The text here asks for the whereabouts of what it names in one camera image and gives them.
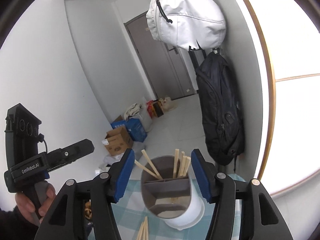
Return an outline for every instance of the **white backpack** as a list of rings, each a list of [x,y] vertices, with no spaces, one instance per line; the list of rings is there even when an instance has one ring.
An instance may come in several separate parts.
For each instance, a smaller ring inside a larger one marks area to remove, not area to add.
[[[151,0],[147,20],[153,39],[186,50],[219,47],[226,35],[213,0]]]

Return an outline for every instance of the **human hand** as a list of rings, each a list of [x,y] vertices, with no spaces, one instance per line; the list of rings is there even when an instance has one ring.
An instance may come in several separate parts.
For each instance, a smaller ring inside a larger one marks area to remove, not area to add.
[[[39,208],[39,215],[42,216],[42,218],[40,219],[40,223],[42,222],[43,217],[47,213],[54,198],[56,197],[56,191],[51,184],[48,185],[46,194],[48,198],[44,201],[42,206]],[[17,207],[21,215],[30,223],[37,225],[37,223],[34,221],[31,215],[36,210],[35,205],[31,202],[31,200],[23,193],[16,193],[14,198],[16,200]]]

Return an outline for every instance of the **checkered tablecloth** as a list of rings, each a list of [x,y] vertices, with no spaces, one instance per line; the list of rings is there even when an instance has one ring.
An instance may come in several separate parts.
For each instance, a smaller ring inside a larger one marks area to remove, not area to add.
[[[197,181],[193,180],[193,183],[201,196]],[[202,240],[206,237],[214,209],[214,204],[208,204],[204,198],[202,200],[205,205],[204,216],[195,226],[182,231],[169,227],[163,220],[147,210],[141,196],[140,180],[129,180],[123,198],[117,204],[113,204],[112,209],[122,240],[136,240],[145,216],[148,216],[149,240]],[[239,238],[240,218],[240,201],[236,200],[232,240]],[[88,240],[95,240],[93,230]]]

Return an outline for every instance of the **gray fabric cup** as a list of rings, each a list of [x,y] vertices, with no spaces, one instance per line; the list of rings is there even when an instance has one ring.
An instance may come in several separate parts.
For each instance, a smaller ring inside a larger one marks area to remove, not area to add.
[[[191,184],[189,177],[187,175],[179,179],[172,178],[174,156],[160,156],[152,159],[152,162],[163,179],[158,180],[146,171],[142,171],[141,194],[143,201],[148,210],[157,217],[165,219],[179,217],[190,205]],[[149,163],[145,167],[153,172]]]

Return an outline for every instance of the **wooden chopstick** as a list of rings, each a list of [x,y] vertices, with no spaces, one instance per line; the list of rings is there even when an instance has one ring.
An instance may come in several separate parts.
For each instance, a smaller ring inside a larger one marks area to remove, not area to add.
[[[146,228],[146,240],[149,240],[149,224],[148,224],[148,217],[145,217],[146,220],[146,224],[145,224],[145,228]]]
[[[142,237],[142,234],[143,234],[143,231],[144,231],[144,225],[145,225],[145,220],[141,223],[141,226],[140,226],[140,229],[139,229],[139,232],[138,232],[138,235],[137,235],[137,240],[141,240],[141,237]]]
[[[187,161],[187,156],[184,156],[182,158],[182,165],[181,165],[181,169],[179,170],[179,177],[183,176],[183,171],[184,171],[184,167],[186,166],[186,161]]]
[[[180,172],[181,172],[181,169],[182,169],[183,157],[184,157],[184,152],[182,151],[182,152],[181,152],[181,158],[180,158],[180,167],[179,167],[179,171],[178,171],[177,177],[179,176],[179,174],[180,174]]]
[[[148,163],[150,164],[151,168],[153,169],[153,171],[155,172],[155,174],[158,176],[158,179],[162,179],[160,173],[158,172],[158,170],[156,169],[156,167],[153,165],[152,161],[150,160],[147,152],[145,150],[141,151],[143,156],[147,159]]]
[[[137,160],[134,160],[134,163],[141,169],[143,169],[144,171],[146,171],[147,173],[149,173],[150,175],[154,176],[156,179],[159,179],[158,176],[156,174],[154,174],[151,170],[147,169],[145,166],[143,166],[140,162],[138,162]]]
[[[144,225],[143,225],[143,240],[147,239],[147,217],[144,218],[143,221]]]
[[[190,163],[191,163],[191,158],[189,156],[186,156],[186,165],[184,166],[184,170],[183,170],[183,177],[187,175],[188,173],[188,169],[189,169],[189,166],[190,166]]]
[[[172,176],[173,179],[177,177],[178,159],[179,159],[179,149],[176,149],[174,153],[174,165],[173,165],[173,176]]]

